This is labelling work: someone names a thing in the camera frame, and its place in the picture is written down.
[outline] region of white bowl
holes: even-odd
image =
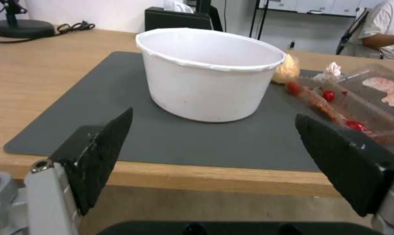
[[[268,43],[190,28],[140,33],[136,44],[155,103],[203,122],[229,122],[254,113],[285,58]]]

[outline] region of white wall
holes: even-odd
[[[163,6],[163,0],[26,0],[31,19],[53,24],[75,24],[86,20],[96,28],[140,32],[144,10]]]
[[[144,10],[163,6],[164,0],[25,0],[31,19],[53,24],[74,24],[86,20],[97,28],[141,32],[144,30]],[[227,1],[227,31],[249,35],[256,0]],[[224,0],[212,0],[223,21]],[[261,19],[262,10],[258,10]],[[340,37],[352,18],[305,15],[268,11],[261,40],[286,49],[292,40],[298,50],[333,54]]]
[[[228,0],[227,31],[249,36],[256,0]],[[212,0],[223,22],[224,0]],[[255,37],[262,10],[258,10],[252,36]],[[307,15],[294,12],[267,12],[261,40],[281,49],[287,49],[295,40],[297,50],[333,54],[343,33],[353,18]]]

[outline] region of red tomato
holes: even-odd
[[[303,90],[303,87],[300,86],[297,82],[288,82],[287,90],[290,94],[297,96]]]
[[[368,128],[364,124],[362,124],[362,123],[360,123],[358,121],[347,120],[345,122],[345,124],[349,128],[351,128],[353,130],[356,130],[356,131],[368,131]]]
[[[323,98],[325,98],[325,100],[330,103],[335,99],[335,94],[333,91],[327,90],[323,92]]]

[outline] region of black chair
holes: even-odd
[[[370,9],[365,8],[364,11],[356,17],[352,25],[346,30],[345,34],[341,37],[339,44],[336,49],[336,55],[340,55],[340,53],[345,49],[347,45],[353,45],[353,46],[363,46],[362,44],[358,43],[352,43],[351,37],[354,35],[358,30],[362,30],[362,27],[364,26],[365,20],[367,20],[367,16],[370,14]],[[384,53],[381,50],[378,49],[373,49],[379,52],[379,59],[384,59]]]

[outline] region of white shirt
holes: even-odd
[[[394,35],[394,0],[378,4],[368,15],[358,39],[367,38],[377,33]],[[380,48],[384,58],[394,59],[394,45]],[[368,57],[375,58],[378,52],[367,50]]]

